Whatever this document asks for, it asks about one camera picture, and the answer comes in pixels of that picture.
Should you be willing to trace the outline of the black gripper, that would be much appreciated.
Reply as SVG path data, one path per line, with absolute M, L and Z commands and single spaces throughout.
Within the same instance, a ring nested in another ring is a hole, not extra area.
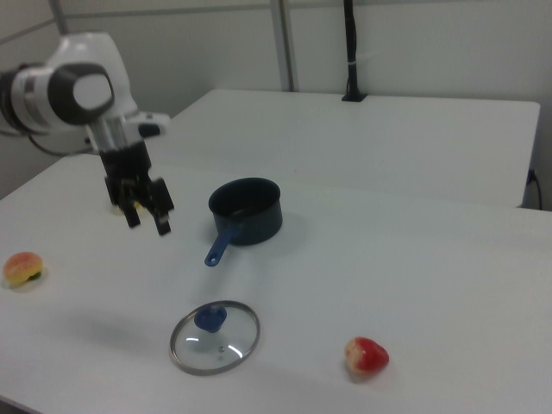
M 159 236 L 170 233 L 169 213 L 174 209 L 173 200 L 164 179 L 151 181 L 148 176 L 151 160 L 146 145 L 134 144 L 99 154 L 106 172 L 105 183 L 110 201 L 120 206 L 128 226 L 133 229 L 141 224 L 136 201 L 148 195 L 149 211 Z

